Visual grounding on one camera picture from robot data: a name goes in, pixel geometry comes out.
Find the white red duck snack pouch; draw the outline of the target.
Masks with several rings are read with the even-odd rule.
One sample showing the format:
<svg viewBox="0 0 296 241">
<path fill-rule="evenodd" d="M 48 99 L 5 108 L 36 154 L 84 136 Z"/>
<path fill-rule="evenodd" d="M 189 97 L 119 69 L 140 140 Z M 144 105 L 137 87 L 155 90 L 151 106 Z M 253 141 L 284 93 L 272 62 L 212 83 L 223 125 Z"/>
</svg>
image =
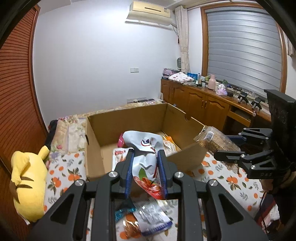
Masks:
<svg viewBox="0 0 296 241">
<path fill-rule="evenodd" d="M 165 199 L 158 170 L 158 151 L 164 149 L 163 138 L 139 131 L 126 131 L 123 138 L 126 146 L 134 149 L 132 176 L 135 183 L 154 199 Z"/>
</svg>

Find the window roller blind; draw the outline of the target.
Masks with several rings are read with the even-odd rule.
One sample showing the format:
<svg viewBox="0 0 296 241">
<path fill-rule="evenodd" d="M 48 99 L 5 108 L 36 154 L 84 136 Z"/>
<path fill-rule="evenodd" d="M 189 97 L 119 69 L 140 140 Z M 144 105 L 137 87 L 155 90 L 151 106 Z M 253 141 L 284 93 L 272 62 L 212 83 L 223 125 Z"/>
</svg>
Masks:
<svg viewBox="0 0 296 241">
<path fill-rule="evenodd" d="M 228 6 L 205 10 L 209 74 L 265 96 L 280 89 L 281 45 L 275 20 L 263 9 Z"/>
</svg>

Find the orange candy wrapper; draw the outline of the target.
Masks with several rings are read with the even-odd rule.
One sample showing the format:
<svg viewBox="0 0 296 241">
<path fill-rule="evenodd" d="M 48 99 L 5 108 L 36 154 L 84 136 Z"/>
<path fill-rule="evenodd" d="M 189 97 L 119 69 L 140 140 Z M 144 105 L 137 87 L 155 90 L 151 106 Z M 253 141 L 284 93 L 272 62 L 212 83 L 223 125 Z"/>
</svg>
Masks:
<svg viewBox="0 0 296 241">
<path fill-rule="evenodd" d="M 123 226 L 125 228 L 124 233 L 126 238 L 138 238 L 142 235 L 137 220 L 125 219 Z"/>
</svg>

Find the pink bottle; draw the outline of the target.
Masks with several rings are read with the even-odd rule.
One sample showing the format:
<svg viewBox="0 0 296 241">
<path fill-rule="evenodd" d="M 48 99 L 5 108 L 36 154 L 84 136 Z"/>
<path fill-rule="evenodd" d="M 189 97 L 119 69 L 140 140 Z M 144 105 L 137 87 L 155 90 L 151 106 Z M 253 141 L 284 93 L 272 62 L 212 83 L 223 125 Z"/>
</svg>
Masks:
<svg viewBox="0 0 296 241">
<path fill-rule="evenodd" d="M 211 74 L 208 80 L 208 89 L 215 90 L 215 85 L 216 85 L 215 75 Z"/>
</svg>

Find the teal candy wrapper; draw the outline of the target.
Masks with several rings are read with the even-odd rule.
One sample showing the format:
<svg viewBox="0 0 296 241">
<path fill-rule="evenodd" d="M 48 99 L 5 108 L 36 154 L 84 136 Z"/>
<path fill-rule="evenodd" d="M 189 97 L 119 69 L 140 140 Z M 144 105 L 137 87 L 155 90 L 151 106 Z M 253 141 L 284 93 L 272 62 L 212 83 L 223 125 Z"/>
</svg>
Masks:
<svg viewBox="0 0 296 241">
<path fill-rule="evenodd" d="M 115 209 L 115 222 L 120 221 L 126 214 L 130 214 L 136 211 L 131 199 L 124 200 L 116 209 Z"/>
</svg>

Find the wooden louvered wardrobe door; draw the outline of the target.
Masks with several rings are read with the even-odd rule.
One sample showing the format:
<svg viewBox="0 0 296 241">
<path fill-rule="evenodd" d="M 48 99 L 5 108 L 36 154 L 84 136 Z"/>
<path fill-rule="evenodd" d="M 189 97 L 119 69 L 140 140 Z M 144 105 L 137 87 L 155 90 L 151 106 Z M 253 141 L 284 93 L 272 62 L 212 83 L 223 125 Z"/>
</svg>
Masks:
<svg viewBox="0 0 296 241">
<path fill-rule="evenodd" d="M 33 42 L 40 7 L 33 6 L 1 48 L 1 240 L 25 240 L 29 227 L 9 190 L 14 151 L 37 153 L 48 131 L 37 101 Z"/>
</svg>

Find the white patterned curtain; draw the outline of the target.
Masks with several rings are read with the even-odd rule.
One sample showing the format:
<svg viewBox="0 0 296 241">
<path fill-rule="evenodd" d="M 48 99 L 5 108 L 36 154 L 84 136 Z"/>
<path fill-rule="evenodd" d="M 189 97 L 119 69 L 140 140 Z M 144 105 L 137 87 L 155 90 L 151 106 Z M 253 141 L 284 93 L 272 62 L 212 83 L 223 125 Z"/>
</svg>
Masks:
<svg viewBox="0 0 296 241">
<path fill-rule="evenodd" d="M 190 71 L 188 11 L 183 6 L 179 6 L 175 8 L 175 15 L 181 53 L 181 71 L 188 73 Z"/>
</svg>

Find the wall air conditioner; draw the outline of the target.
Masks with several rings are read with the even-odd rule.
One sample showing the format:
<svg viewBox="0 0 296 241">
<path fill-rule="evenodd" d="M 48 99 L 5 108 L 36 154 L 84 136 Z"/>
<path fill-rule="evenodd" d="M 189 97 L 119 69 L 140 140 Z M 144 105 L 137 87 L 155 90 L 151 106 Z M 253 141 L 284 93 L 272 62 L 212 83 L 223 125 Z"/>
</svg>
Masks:
<svg viewBox="0 0 296 241">
<path fill-rule="evenodd" d="M 171 11 L 169 9 L 143 1 L 133 1 L 130 4 L 127 19 L 177 27 L 171 18 Z"/>
</svg>

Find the clear bag of crackers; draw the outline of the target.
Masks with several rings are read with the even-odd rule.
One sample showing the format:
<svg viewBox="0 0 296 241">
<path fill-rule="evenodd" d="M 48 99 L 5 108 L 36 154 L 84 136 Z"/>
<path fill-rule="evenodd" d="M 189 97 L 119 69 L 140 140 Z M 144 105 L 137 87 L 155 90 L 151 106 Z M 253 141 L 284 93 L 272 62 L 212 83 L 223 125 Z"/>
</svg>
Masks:
<svg viewBox="0 0 296 241">
<path fill-rule="evenodd" d="M 229 137 L 213 126 L 204 126 L 194 141 L 212 155 L 218 151 L 240 152 L 240 148 Z"/>
</svg>

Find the orange print tablecloth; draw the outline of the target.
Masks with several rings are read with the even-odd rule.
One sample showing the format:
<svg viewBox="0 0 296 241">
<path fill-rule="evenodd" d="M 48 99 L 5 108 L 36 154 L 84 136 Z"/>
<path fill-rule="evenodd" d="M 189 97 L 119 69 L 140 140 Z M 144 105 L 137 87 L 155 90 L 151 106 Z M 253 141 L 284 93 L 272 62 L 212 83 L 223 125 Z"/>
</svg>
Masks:
<svg viewBox="0 0 296 241">
<path fill-rule="evenodd" d="M 91 227 L 92 227 L 93 209 L 94 209 L 94 201 L 92 200 L 91 201 L 91 204 L 90 204 L 89 217 L 88 217 L 88 222 L 87 222 L 86 240 L 91 240 L 90 238 L 91 238 Z M 204 216 L 201 216 L 201 220 L 203 221 L 202 222 L 203 240 L 207 240 L 207 232 L 205 230 L 206 224 L 204 222 L 204 219 L 205 219 L 205 217 Z M 168 230 L 165 230 L 164 232 L 160 232 L 160 233 L 157 233 L 155 235 L 148 236 L 148 237 L 144 237 L 144 236 L 141 235 L 140 236 L 140 239 L 141 240 L 178 240 L 177 239 L 177 234 L 178 234 L 178 207 L 175 209 L 175 215 L 173 216 L 173 218 L 170 218 L 170 220 L 173 222 L 173 224 L 172 224 L 171 228 L 169 228 Z M 115 235 L 116 235 L 116 239 L 115 240 L 120 240 L 119 229 L 116 226 L 115 226 Z"/>
</svg>

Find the purple tissue pack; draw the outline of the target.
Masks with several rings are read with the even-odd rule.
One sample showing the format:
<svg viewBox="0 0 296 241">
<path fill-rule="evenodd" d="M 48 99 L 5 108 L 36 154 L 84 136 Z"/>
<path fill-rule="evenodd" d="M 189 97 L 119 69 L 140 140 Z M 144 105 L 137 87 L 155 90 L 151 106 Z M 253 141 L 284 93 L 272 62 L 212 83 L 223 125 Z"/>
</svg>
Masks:
<svg viewBox="0 0 296 241">
<path fill-rule="evenodd" d="M 228 95 L 227 89 L 224 84 L 221 83 L 217 86 L 216 94 L 219 96 L 227 96 Z"/>
</svg>

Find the wall switch plate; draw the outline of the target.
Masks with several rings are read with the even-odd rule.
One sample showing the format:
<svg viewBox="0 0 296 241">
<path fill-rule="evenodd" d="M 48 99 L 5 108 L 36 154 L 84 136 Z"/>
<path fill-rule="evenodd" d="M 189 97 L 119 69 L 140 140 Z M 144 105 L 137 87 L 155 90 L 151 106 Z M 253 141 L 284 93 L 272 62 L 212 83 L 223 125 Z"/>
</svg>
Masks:
<svg viewBox="0 0 296 241">
<path fill-rule="evenodd" d="M 130 73 L 139 73 L 139 68 L 138 67 L 130 68 Z"/>
</svg>

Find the white orange snack pouch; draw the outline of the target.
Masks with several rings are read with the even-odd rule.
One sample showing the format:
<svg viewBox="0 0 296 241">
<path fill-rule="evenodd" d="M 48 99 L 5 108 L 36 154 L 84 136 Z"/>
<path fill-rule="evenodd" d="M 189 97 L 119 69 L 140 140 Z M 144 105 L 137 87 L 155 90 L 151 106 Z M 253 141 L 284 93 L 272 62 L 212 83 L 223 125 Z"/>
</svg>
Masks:
<svg viewBox="0 0 296 241">
<path fill-rule="evenodd" d="M 171 136 L 162 136 L 162 138 L 166 157 L 181 151 L 181 148 L 179 148 L 178 145 L 175 144 Z"/>
</svg>

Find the yellow plush toy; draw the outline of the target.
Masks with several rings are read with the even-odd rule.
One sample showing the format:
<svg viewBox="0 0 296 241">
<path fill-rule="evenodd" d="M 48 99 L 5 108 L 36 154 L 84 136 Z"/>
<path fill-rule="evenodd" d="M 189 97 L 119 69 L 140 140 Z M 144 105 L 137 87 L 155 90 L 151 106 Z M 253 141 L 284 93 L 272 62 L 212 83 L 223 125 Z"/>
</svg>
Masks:
<svg viewBox="0 0 296 241">
<path fill-rule="evenodd" d="M 16 212 L 29 222 L 36 222 L 44 215 L 48 172 L 44 160 L 49 152 L 49 149 L 43 146 L 38 154 L 15 151 L 11 157 L 9 189 Z"/>
</svg>

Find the white blue snack pouch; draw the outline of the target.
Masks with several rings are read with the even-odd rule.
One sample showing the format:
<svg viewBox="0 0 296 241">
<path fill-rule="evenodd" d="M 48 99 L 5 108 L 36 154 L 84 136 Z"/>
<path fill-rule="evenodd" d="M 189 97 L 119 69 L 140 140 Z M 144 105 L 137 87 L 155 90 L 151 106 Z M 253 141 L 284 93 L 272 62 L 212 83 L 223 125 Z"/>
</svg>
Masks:
<svg viewBox="0 0 296 241">
<path fill-rule="evenodd" d="M 154 198 L 134 203 L 133 215 L 137 219 L 142 236 L 148 237 L 171 228 L 173 222 Z"/>
</svg>

